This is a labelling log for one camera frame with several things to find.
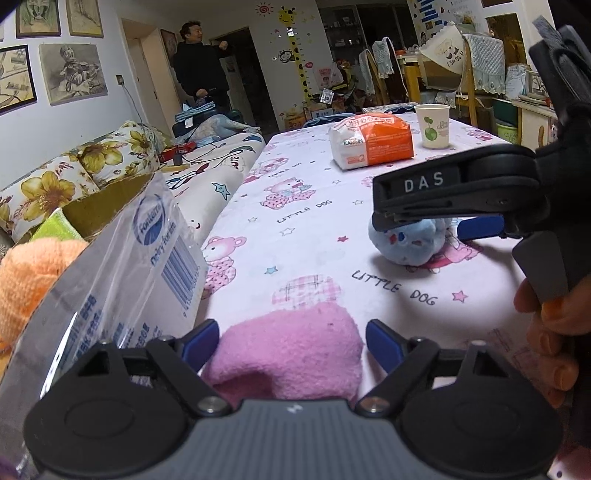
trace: paper cup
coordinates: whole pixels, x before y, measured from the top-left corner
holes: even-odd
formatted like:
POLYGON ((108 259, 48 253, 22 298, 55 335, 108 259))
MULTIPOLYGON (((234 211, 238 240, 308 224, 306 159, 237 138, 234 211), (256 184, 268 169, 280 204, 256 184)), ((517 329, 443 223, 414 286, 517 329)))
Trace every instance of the paper cup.
POLYGON ((417 105, 414 110, 425 148, 449 147, 449 105, 417 105))

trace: orange snack package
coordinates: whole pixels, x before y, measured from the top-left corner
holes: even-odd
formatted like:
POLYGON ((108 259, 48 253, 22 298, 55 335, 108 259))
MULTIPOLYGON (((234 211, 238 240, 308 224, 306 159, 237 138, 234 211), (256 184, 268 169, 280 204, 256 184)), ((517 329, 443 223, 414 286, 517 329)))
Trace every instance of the orange snack package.
POLYGON ((408 160, 414 155, 409 124, 387 113, 346 118, 331 127, 329 138, 335 162, 343 170, 408 160))

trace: fonterra logo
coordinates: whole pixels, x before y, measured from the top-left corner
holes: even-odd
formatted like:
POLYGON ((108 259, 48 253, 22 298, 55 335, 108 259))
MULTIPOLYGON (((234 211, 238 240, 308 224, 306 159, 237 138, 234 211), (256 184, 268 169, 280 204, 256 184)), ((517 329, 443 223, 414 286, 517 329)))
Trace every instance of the fonterra logo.
POLYGON ((134 216, 134 234, 141 245, 152 245, 160 236, 166 212, 159 195, 145 196, 134 216))

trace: finger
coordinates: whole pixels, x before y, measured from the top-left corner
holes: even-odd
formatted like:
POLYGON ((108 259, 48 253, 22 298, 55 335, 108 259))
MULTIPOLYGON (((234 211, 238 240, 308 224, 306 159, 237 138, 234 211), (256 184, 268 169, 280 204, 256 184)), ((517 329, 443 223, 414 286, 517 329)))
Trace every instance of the finger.
POLYGON ((544 302, 542 321, 553 332, 578 336, 591 332, 591 275, 559 299, 544 302))
POLYGON ((570 355, 540 357, 540 377, 546 385, 566 392, 574 387, 578 376, 579 364, 570 355))
POLYGON ((548 387, 546 391, 542 392, 542 395, 548 400, 548 403, 552 405, 552 408, 560 408, 566 399, 566 392, 552 387, 548 387))
POLYGON ((515 309, 520 313, 532 313, 540 309, 538 297, 527 279, 517 289, 513 303, 515 304, 515 309))
POLYGON ((545 356, 558 355, 564 343, 561 335, 544 327, 539 312, 534 313, 526 338, 535 353, 545 356))

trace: framed drawing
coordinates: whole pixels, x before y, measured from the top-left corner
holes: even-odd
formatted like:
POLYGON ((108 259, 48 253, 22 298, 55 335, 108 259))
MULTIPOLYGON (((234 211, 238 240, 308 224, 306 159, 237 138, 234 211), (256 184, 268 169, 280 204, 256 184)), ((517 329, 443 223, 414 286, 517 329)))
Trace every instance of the framed drawing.
POLYGON ((108 95, 96 45, 44 43, 39 55, 52 106, 108 95))
POLYGON ((160 30, 160 34, 162 35, 162 41, 164 42, 164 48, 166 49, 166 55, 168 55, 168 62, 170 66, 173 66, 173 58, 178 49, 178 40, 177 36, 169 32, 168 30, 160 30))
POLYGON ((17 38, 61 36, 57 0, 21 0, 16 21, 17 38))
POLYGON ((72 37, 105 36, 98 0, 66 0, 66 10, 72 37))
POLYGON ((0 114, 36 101, 28 47, 0 48, 0 114))

